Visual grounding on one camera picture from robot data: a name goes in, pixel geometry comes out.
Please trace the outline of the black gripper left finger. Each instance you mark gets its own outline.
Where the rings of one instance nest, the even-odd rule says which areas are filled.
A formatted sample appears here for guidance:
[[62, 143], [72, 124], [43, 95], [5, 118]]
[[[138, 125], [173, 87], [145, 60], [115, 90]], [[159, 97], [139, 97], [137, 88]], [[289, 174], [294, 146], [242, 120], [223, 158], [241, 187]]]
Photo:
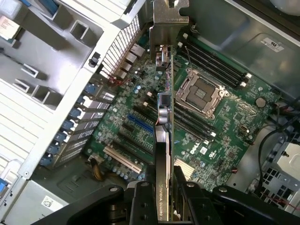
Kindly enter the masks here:
[[155, 167], [149, 165], [145, 180], [123, 189], [110, 184], [38, 220], [37, 225], [154, 225]]

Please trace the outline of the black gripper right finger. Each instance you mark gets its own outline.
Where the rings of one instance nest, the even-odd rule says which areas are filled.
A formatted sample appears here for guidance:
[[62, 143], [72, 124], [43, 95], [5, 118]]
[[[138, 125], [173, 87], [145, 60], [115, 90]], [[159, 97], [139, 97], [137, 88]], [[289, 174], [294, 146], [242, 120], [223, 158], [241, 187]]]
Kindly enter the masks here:
[[299, 217], [261, 199], [221, 185], [207, 191], [187, 181], [180, 166], [174, 167], [178, 188], [177, 211], [193, 225], [298, 225]]

